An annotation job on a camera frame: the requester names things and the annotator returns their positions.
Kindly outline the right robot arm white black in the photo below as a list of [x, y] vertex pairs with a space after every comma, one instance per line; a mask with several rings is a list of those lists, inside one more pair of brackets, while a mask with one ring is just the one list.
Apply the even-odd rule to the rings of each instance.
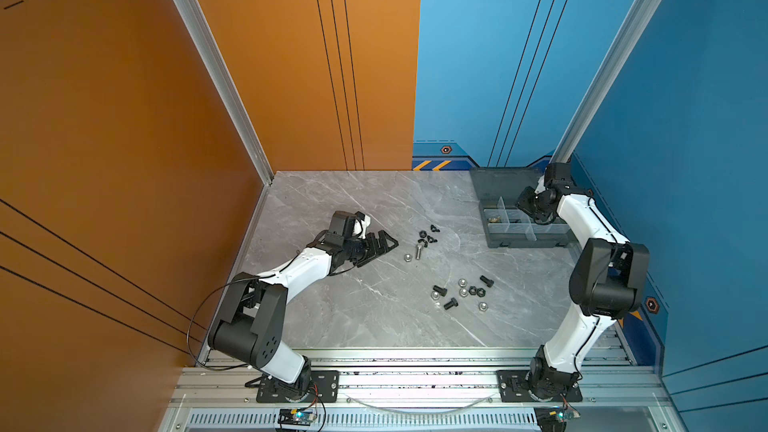
[[538, 225], [563, 220], [581, 246], [568, 283], [568, 312], [527, 375], [534, 399], [560, 399], [582, 379], [582, 363], [602, 333], [641, 305], [650, 252], [619, 232], [592, 195], [575, 185], [569, 163], [549, 164], [540, 184], [521, 192], [517, 207]]

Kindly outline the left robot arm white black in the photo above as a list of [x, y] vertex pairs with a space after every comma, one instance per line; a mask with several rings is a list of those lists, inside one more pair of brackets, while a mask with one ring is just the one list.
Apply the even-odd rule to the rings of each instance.
[[288, 262], [259, 274], [238, 274], [223, 293], [208, 346], [260, 371], [286, 398], [305, 398], [311, 361], [282, 340], [287, 305], [314, 283], [340, 275], [344, 263], [360, 268], [398, 246], [384, 230], [349, 237], [325, 230]]

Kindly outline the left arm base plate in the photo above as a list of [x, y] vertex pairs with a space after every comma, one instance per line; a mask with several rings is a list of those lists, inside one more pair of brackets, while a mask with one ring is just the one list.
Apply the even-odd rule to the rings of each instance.
[[266, 377], [260, 382], [256, 401], [258, 403], [309, 404], [319, 398], [323, 403], [335, 403], [339, 391], [339, 379], [338, 370], [312, 370], [309, 374], [301, 374], [292, 384], [277, 378]]

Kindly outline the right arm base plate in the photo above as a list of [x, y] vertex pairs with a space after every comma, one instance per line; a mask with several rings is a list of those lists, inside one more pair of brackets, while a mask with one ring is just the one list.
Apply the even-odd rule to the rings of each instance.
[[497, 385], [504, 403], [558, 402], [584, 400], [576, 374], [543, 372], [532, 378], [529, 370], [507, 369], [496, 372]]

